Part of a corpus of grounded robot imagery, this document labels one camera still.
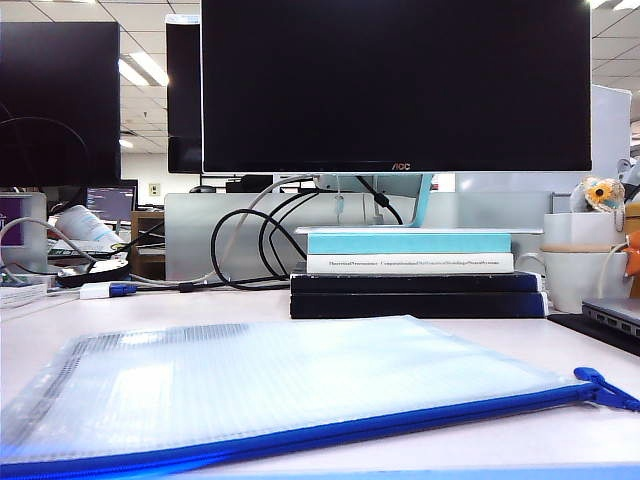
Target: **ceiling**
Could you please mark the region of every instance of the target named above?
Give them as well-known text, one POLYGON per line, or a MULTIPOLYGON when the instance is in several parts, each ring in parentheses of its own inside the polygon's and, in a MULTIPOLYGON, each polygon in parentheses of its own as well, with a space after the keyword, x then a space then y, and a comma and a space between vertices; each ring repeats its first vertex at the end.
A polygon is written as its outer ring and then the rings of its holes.
MULTIPOLYGON (((613 10, 619 0, 593 11, 593 82, 634 92, 633 131, 640 143, 640 9, 613 10)), ((197 14, 196 0, 0 0, 3 21, 117 21, 121 54, 146 51, 166 69, 164 19, 170 13, 197 14)), ((122 129, 135 135, 123 153, 166 153, 167 95, 160 86, 136 87, 122 76, 122 129)))

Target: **white desk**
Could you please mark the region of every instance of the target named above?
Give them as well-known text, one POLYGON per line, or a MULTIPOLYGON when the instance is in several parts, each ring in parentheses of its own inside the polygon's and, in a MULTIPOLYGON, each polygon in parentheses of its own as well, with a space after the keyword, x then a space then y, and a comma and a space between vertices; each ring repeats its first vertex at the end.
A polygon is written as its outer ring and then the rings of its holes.
MULTIPOLYGON (((47 299, 2 311, 2 402, 10 401, 70 338, 128 329, 288 319, 288 291, 47 299)), ((640 396, 640 358, 542 319, 433 324, 539 367, 571 375, 592 366, 640 396)), ((571 406, 195 472, 265 474, 640 464, 640 414, 571 406)))

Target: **blue zipper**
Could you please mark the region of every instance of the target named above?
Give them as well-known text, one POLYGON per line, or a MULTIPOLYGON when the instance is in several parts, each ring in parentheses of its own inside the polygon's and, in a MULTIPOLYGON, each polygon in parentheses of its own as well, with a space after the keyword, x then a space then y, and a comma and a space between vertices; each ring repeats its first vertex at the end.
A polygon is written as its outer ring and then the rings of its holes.
POLYGON ((248 460, 310 448, 409 433, 426 428, 540 410, 575 402, 593 402, 640 411, 640 401, 607 383, 596 370, 581 367, 587 383, 545 392, 481 400, 360 420, 271 433, 253 438, 105 457, 2 465, 3 478, 53 480, 127 474, 168 474, 216 463, 248 460))

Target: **white bottle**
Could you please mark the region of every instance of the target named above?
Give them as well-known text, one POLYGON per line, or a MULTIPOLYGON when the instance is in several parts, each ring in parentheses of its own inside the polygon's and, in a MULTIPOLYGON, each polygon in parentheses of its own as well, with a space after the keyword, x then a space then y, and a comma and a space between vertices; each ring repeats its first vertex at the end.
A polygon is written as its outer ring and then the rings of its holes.
POLYGON ((85 240, 106 245, 124 243, 113 230, 83 205, 65 210, 58 218, 56 228, 71 240, 85 240))

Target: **zipper pouch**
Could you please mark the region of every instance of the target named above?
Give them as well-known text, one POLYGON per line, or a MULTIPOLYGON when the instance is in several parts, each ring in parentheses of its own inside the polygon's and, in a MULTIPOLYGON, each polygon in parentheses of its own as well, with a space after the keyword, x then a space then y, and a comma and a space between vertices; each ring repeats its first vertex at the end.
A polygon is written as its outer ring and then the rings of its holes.
POLYGON ((640 402, 413 317, 81 337, 1 413, 3 478, 169 473, 435 426, 640 402))

